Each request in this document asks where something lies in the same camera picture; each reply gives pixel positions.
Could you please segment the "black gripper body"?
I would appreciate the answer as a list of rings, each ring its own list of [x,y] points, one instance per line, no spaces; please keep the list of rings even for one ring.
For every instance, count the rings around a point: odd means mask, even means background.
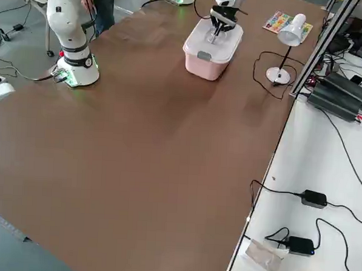
[[[234,27],[238,21],[237,17],[235,16],[237,11],[238,8],[214,5],[210,9],[210,15],[211,17],[216,18],[216,20],[219,22]]]

